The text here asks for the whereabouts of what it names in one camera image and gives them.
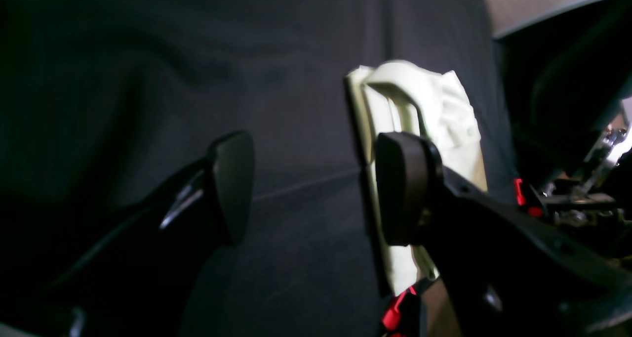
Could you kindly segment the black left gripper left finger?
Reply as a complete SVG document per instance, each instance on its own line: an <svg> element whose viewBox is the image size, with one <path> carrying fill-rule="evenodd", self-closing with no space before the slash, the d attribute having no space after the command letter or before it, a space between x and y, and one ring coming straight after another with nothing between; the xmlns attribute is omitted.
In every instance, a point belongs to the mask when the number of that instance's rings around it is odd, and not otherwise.
<svg viewBox="0 0 632 337"><path fill-rule="evenodd" d="M213 141L205 157L144 200L81 234L77 258L30 297L30 328L48 336L175 337L207 258L244 237L254 172L250 134Z"/></svg>

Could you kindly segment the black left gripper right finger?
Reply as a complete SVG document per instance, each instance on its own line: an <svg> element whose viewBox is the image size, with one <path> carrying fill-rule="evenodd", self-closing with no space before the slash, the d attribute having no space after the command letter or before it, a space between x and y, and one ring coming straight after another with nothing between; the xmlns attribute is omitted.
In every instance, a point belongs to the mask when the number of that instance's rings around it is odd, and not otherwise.
<svg viewBox="0 0 632 337"><path fill-rule="evenodd" d="M505 206L406 132L375 145L382 232L421 246L465 337L629 337L631 265Z"/></svg>

